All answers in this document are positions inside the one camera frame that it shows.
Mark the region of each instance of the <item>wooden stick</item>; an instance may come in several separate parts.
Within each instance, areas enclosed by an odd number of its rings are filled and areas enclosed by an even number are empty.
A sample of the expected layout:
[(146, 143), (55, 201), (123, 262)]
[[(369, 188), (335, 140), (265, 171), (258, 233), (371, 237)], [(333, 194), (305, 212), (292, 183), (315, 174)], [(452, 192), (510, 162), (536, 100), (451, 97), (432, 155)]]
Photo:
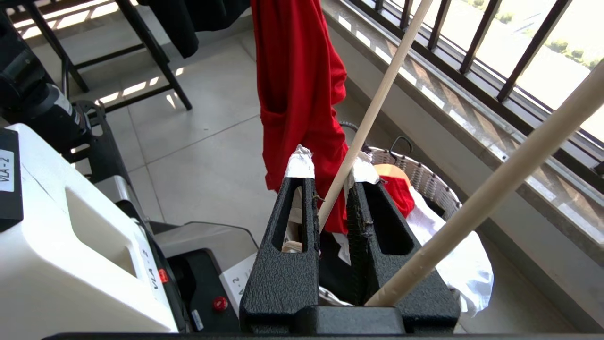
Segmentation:
[(568, 96), (509, 160), (476, 190), (461, 209), (403, 268), (367, 301), (365, 306), (394, 306), (493, 212), (508, 194), (532, 174), (560, 144), (604, 103), (604, 62)]
[(382, 104), (386, 99), (386, 95), (388, 94), (396, 75), (399, 74), (399, 69), (403, 65), (403, 61), (405, 61), (407, 52), (409, 52), (409, 48), (411, 48), (411, 44), (413, 43), (413, 40), (415, 40), (417, 32), (419, 32), (423, 18), (426, 16), (426, 13), (430, 8), (430, 4), (432, 4), (432, 0), (422, 0), (420, 3), (419, 8), (413, 16), (411, 25), (409, 25), (407, 32), (403, 36), (399, 48), (396, 49), (394, 57), (390, 62), (390, 66), (384, 74), (384, 78), (382, 79), (379, 88), (377, 88), (376, 95), (373, 97), (373, 100), (365, 113), (365, 117), (361, 122), (359, 130), (355, 134), (352, 145), (350, 145), (350, 149), (348, 150), (346, 157), (344, 157), (344, 161), (342, 162), (342, 165), (340, 165), (338, 172), (336, 173), (336, 177), (333, 179), (332, 185), (327, 191), (325, 201), (319, 209), (319, 232), (323, 230), (327, 217), (329, 217), (333, 205), (336, 203), (340, 191), (342, 191), (344, 181), (348, 177), (352, 166), (355, 164), (356, 156), (359, 154), (359, 151), (361, 151), (361, 147), (367, 138), (367, 134), (369, 134), (369, 130), (371, 129), (374, 120), (378, 116), (379, 110), (382, 108)]

